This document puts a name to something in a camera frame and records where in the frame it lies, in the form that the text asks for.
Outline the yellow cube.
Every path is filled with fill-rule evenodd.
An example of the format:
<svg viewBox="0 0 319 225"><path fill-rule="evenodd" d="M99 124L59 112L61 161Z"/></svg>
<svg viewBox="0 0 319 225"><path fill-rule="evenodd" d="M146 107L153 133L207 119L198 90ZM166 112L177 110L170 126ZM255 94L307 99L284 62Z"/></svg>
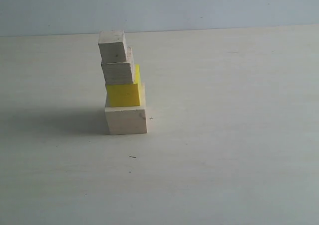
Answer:
<svg viewBox="0 0 319 225"><path fill-rule="evenodd" d="M140 65L135 65L132 84L106 85L106 107L136 107L146 104L145 84L141 81Z"/></svg>

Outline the large pale wooden cube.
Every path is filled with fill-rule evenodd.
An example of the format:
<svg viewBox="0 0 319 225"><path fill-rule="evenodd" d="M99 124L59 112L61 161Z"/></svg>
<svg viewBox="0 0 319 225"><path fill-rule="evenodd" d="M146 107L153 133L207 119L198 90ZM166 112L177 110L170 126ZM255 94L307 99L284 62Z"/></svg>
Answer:
<svg viewBox="0 0 319 225"><path fill-rule="evenodd" d="M108 135L147 133L145 84L141 88L141 105L135 107L109 107L105 101Z"/></svg>

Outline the medium pale wooden cube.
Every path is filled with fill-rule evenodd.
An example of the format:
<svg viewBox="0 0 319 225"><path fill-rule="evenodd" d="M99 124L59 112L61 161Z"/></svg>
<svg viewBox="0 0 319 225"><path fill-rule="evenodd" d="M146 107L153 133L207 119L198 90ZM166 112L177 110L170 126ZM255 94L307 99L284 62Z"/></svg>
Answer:
<svg viewBox="0 0 319 225"><path fill-rule="evenodd" d="M132 47L127 48L127 59L125 62L102 63L101 67L106 85L132 84L135 79Z"/></svg>

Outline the small pale wooden cube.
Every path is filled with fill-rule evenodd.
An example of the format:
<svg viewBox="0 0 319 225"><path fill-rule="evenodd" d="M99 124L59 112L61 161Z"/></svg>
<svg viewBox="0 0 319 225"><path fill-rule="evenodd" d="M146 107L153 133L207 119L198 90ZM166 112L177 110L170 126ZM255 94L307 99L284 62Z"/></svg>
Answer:
<svg viewBox="0 0 319 225"><path fill-rule="evenodd" d="M127 44L123 30L101 31L98 46L102 63L119 63L127 59Z"/></svg>

